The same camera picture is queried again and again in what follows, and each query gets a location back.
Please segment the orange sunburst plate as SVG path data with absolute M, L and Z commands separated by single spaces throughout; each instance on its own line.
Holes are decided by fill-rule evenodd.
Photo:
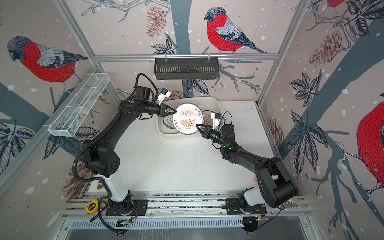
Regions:
M 212 127 L 214 125 L 214 120 L 212 118 L 212 115 L 215 115 L 215 112 L 206 110 L 206 111 L 203 111 L 203 114 L 204 114 L 203 124 L 209 125 Z
M 184 103 L 176 107 L 172 115 L 174 129 L 183 135 L 193 135 L 198 131 L 197 125 L 204 122 L 203 111 L 192 103 Z

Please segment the white green-rim plate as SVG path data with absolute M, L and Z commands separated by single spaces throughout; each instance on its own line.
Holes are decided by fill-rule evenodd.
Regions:
M 174 124 L 173 124 L 173 116 L 169 115 L 167 117 L 163 118 L 163 124 L 166 128 L 168 129 L 174 129 Z

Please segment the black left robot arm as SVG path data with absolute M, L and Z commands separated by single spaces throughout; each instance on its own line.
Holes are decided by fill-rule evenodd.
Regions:
M 100 182 L 107 191 L 107 215 L 129 215 L 134 209 L 132 195 L 118 173 L 120 158 L 115 152 L 116 144 L 126 129 L 142 113 L 167 117 L 177 110 L 161 103 L 125 100 L 113 121 L 97 137 L 83 142 L 83 161 L 95 177 L 90 181 Z

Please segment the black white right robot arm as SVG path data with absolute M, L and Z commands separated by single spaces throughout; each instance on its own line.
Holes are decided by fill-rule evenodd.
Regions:
M 235 140 L 233 124 L 225 124 L 220 130 L 209 125 L 196 125 L 201 136 L 213 144 L 219 144 L 222 158 L 253 172 L 257 178 L 260 195 L 271 208 L 277 208 L 299 193 L 283 161 L 277 157 L 266 158 L 252 154 Z

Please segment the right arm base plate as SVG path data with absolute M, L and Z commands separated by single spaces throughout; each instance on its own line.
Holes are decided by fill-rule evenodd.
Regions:
M 225 205 L 222 209 L 226 210 L 227 215 L 266 215 L 265 204 L 251 206 L 244 198 L 225 199 Z

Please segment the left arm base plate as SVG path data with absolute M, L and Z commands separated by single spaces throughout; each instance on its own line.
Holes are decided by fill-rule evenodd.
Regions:
M 106 216 L 145 216 L 148 206 L 148 200 L 129 200 L 124 202 L 114 202 L 109 200 Z

